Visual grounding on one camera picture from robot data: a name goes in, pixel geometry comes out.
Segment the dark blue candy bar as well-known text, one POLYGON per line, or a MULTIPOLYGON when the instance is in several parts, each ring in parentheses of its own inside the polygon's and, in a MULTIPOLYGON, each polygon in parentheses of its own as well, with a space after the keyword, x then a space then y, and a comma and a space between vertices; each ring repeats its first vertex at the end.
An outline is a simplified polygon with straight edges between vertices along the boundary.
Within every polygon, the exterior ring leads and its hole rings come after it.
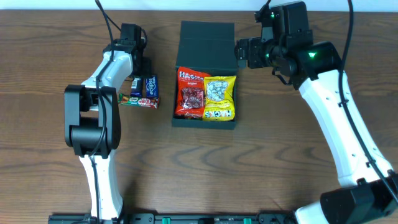
POLYGON ((141 78, 134 78, 131 83, 131 92, 130 96, 133 97, 142 97, 142 88, 143 88, 143 80, 141 78))

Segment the blue Eclipse mint tin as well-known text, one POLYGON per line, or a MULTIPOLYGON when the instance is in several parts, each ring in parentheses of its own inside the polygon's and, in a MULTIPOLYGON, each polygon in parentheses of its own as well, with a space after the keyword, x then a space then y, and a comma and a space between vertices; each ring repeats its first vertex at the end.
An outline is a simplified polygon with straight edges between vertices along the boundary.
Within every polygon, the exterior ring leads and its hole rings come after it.
POLYGON ((147 98, 158 98, 159 97, 159 84, 156 75, 152 75, 150 78, 145 79, 146 97, 147 98))

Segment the green red KitKat bar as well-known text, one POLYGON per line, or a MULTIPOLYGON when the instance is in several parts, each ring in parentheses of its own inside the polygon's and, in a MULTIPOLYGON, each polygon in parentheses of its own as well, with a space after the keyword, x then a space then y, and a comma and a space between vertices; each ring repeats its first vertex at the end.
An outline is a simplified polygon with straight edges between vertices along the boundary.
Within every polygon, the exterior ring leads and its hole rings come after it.
POLYGON ((146 107, 157 109, 159 107, 159 99, 158 98, 143 98, 143 97, 135 97, 128 96, 124 94, 119 94, 120 105, 128 105, 128 106, 138 106, 138 107, 146 107))

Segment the dark green lidded box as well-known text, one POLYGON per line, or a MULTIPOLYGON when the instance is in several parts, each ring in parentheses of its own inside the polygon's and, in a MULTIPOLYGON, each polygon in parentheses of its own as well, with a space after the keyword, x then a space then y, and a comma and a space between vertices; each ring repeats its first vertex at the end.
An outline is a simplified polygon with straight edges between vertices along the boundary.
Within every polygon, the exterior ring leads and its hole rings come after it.
MULTIPOLYGON (((178 72, 180 67, 204 72, 212 76, 234 76, 238 64, 234 52, 234 23, 182 21, 177 62, 175 65, 175 103, 177 108, 178 72)), ((172 126, 179 128, 227 129, 236 127, 237 116, 231 121, 203 121, 172 116, 172 126)))

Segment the red snack bag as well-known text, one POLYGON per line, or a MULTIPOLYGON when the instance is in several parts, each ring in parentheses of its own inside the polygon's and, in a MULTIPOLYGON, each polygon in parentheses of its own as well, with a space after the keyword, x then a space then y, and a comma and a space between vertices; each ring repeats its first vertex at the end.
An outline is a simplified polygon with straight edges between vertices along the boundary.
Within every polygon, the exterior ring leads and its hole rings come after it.
POLYGON ((205 109, 204 79, 210 74, 186 67, 177 70, 177 100, 175 115, 202 118, 205 109))

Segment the yellow snack bag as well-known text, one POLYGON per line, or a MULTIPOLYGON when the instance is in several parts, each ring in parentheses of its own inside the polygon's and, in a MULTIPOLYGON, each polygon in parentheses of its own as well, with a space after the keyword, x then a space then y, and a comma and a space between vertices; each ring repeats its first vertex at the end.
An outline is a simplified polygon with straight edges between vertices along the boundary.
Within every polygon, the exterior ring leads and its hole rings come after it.
POLYGON ((231 121, 235 117, 233 89, 236 76, 215 76, 204 79, 205 121, 231 121))

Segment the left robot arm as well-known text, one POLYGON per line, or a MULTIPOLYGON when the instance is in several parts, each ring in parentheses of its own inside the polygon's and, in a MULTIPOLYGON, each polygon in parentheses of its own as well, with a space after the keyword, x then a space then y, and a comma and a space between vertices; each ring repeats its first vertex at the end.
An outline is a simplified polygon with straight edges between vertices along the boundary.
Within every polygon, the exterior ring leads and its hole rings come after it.
POLYGON ((103 50, 93 74, 64 91, 65 142, 82 163, 91 195, 85 223, 122 223, 123 198, 116 177, 115 154, 121 139, 117 93, 128 77, 147 75, 147 36, 136 24, 121 25, 118 39, 103 50))

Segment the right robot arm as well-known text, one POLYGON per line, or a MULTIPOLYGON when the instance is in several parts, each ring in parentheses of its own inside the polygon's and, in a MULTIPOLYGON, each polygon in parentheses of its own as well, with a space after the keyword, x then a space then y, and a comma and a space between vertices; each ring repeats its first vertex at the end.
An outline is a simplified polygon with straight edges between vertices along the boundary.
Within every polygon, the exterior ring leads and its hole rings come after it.
POLYGON ((240 68, 270 67, 313 111, 329 145, 339 189, 287 215, 286 223, 367 223, 397 210, 397 173, 373 141, 351 95, 346 54, 314 43, 303 1, 263 5, 261 35, 238 40, 240 68))

